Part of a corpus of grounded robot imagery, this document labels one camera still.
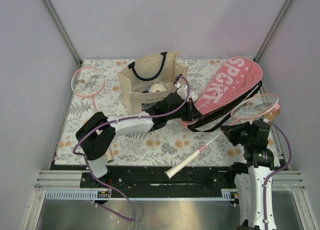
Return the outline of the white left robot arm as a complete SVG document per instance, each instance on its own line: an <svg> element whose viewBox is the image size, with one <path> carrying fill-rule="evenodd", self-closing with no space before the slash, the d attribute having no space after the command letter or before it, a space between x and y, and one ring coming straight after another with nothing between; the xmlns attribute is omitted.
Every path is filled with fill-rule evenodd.
<svg viewBox="0 0 320 230"><path fill-rule="evenodd" d="M93 173L91 182L97 187L107 185L109 176L104 154L114 138L155 131L165 127L169 120L191 122L202 116L192 98L186 100L177 93L170 93L145 111L124 118L106 117L103 112L95 113L75 134L87 166Z"/></svg>

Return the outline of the pink racket cover bag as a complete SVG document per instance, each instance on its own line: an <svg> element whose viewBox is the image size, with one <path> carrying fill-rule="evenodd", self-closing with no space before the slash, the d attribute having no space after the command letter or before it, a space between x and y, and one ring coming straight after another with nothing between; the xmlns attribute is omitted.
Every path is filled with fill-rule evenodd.
<svg viewBox="0 0 320 230"><path fill-rule="evenodd" d="M192 132L213 132L231 117L231 110L242 101L253 97L261 88L262 68L245 57L228 59L215 74L195 107L202 117L182 121Z"/></svg>

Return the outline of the white shuttlecock tube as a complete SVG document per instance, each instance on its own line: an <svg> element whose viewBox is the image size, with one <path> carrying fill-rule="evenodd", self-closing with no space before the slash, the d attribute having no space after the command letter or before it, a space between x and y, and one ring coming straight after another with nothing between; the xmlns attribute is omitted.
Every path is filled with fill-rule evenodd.
<svg viewBox="0 0 320 230"><path fill-rule="evenodd" d="M192 101L194 103L196 103L198 101L198 99L199 99L198 94L195 91L190 92L189 96L192 98Z"/></svg>

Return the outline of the pink badminton racket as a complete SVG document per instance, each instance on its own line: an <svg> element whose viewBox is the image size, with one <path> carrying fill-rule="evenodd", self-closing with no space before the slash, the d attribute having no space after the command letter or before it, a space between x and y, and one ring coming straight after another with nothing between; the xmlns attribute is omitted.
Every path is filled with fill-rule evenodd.
<svg viewBox="0 0 320 230"><path fill-rule="evenodd" d="M88 112L86 122L75 133L83 154L88 162L92 163L104 158L107 151L107 143L103 142L103 137L108 133L115 136L115 131L110 126L102 126L107 122L107 117L99 111L95 102L97 97L104 89L106 80L103 73L93 66L82 67L77 70L71 80L71 89L78 100L87 103Z"/></svg>
<svg viewBox="0 0 320 230"><path fill-rule="evenodd" d="M234 119L234 121L230 125L234 126L240 121L257 119L261 116L264 116L265 114L272 111L278 105L278 102L279 96L274 93L265 93L253 96L252 98L239 103L236 107L233 108L230 116ZM168 178L171 179L186 165L197 158L208 147L208 145L215 141L220 135L222 135L222 133L223 131L220 130L219 134L212 138L208 143L197 149L179 164L166 171L165 174L168 176Z"/></svg>

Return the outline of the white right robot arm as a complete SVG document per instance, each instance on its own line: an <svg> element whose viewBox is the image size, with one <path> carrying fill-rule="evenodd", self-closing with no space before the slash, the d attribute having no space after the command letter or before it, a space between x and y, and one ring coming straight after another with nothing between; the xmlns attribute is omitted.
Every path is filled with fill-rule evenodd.
<svg viewBox="0 0 320 230"><path fill-rule="evenodd" d="M244 148L246 163L235 162L227 176L229 185L238 191L237 229L277 229L272 202L274 155L267 149L270 125L255 120L220 129L232 145Z"/></svg>

